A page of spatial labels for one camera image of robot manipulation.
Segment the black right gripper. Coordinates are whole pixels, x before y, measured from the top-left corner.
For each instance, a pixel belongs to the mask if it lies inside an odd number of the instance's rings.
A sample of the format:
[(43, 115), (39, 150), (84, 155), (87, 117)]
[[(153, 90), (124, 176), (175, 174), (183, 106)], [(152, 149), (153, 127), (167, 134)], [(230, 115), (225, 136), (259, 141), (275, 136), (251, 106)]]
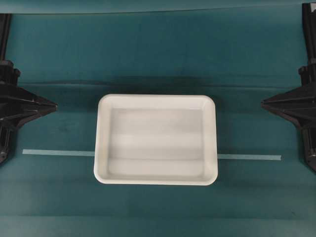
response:
[(316, 86), (303, 85), (261, 102), (261, 107), (297, 128), (316, 126)]

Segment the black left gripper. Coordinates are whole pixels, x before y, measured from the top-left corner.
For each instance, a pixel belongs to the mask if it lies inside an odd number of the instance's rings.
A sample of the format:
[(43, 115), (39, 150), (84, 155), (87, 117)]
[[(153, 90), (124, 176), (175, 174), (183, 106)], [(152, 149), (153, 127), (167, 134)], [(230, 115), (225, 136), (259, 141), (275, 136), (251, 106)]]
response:
[(11, 84), (0, 86), (0, 124), (21, 128), (24, 124), (57, 110), (57, 104)]

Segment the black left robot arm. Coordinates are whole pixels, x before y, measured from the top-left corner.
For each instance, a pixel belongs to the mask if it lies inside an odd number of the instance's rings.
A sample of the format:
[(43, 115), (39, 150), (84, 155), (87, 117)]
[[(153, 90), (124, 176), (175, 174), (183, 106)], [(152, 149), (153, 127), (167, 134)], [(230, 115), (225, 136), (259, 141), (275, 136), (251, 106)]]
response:
[(0, 124), (9, 130), (53, 113), (57, 104), (17, 85), (20, 71), (6, 60), (11, 14), (0, 15)]

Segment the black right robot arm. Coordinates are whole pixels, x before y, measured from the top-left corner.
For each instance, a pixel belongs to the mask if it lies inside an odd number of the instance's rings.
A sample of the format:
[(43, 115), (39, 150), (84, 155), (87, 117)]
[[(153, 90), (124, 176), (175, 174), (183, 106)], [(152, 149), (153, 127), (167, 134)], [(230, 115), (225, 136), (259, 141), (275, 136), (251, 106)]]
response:
[(308, 63), (298, 73), (301, 86), (265, 99), (261, 107), (293, 123), (299, 130), (316, 126), (316, 4), (302, 4), (302, 23)]

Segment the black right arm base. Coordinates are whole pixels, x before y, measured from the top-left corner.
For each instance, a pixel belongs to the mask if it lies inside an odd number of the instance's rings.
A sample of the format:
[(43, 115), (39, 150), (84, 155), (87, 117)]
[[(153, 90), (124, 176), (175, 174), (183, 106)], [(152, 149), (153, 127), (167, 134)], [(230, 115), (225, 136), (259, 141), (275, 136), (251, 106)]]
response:
[(316, 171), (316, 128), (311, 127), (302, 130), (304, 143), (304, 161), (306, 165)]

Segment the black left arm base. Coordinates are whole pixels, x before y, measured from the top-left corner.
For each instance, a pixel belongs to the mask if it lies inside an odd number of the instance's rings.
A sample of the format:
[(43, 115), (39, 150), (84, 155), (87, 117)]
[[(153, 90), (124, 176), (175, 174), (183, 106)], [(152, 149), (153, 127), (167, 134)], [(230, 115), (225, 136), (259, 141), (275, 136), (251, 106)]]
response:
[(8, 128), (0, 127), (0, 165), (4, 165), (10, 157), (10, 151), (14, 145), (14, 132)]

